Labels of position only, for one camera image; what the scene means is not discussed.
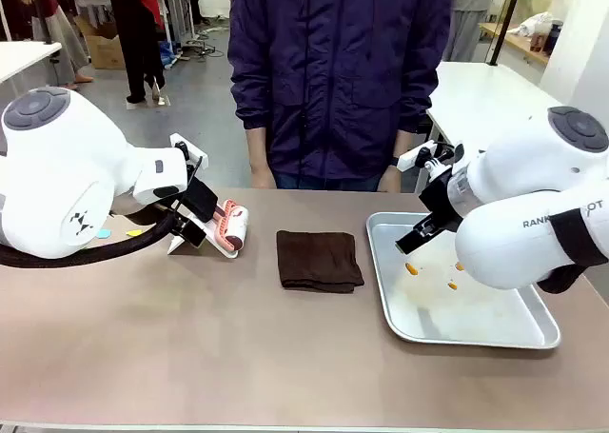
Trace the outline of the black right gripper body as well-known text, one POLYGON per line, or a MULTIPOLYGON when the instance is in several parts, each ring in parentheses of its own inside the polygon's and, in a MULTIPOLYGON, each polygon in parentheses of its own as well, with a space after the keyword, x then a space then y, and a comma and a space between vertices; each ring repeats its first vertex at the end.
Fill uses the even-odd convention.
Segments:
POLYGON ((419 195, 420 201, 429 211, 428 216, 418 223, 418 227, 425 232, 440 230, 456 232, 462 222, 462 217, 453 208, 448 197, 448 183, 451 177, 451 173, 442 173, 419 195))

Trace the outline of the person's left hand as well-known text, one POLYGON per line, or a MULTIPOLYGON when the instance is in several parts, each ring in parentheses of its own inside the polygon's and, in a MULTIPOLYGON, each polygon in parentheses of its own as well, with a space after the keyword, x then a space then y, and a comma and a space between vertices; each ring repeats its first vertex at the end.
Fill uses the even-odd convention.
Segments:
POLYGON ((378 186, 378 192, 400 193, 402 189, 402 173, 393 165, 390 165, 382 175, 378 186))

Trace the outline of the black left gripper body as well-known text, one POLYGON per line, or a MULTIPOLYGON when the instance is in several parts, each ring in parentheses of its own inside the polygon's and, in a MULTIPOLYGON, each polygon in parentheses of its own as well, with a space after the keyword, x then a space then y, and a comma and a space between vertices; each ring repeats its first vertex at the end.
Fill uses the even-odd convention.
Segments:
POLYGON ((183 196, 183 205, 201 222, 213 219, 218 208, 218 196, 202 181, 192 180, 183 196))

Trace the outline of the person's right hand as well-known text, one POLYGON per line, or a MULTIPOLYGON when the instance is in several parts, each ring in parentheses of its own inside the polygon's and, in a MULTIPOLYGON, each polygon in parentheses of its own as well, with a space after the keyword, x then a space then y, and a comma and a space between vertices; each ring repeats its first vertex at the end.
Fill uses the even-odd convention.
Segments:
POLYGON ((276 182, 273 173, 266 163, 250 165, 251 185, 259 189, 275 189, 276 182))

